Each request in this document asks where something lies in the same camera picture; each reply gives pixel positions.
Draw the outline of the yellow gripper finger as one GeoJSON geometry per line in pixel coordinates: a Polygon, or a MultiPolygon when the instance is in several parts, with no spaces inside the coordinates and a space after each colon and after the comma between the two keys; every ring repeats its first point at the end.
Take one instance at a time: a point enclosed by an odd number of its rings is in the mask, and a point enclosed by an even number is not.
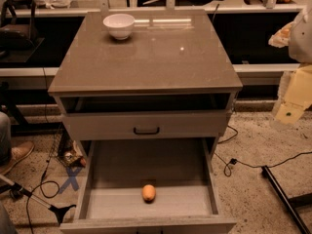
{"type": "Polygon", "coordinates": [[[312,65],[302,63],[286,71],[280,80],[274,117],[282,124],[294,124],[312,105],[312,65]]]}

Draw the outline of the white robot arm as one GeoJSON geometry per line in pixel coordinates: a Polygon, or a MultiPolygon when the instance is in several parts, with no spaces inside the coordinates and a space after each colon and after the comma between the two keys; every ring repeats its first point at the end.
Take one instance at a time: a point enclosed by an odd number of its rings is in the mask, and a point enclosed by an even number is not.
{"type": "Polygon", "coordinates": [[[279,29],[269,44],[288,47],[290,58],[299,62],[295,71],[282,75],[272,110],[277,122],[291,125],[312,105],[312,5],[306,5],[292,22],[279,29]]]}

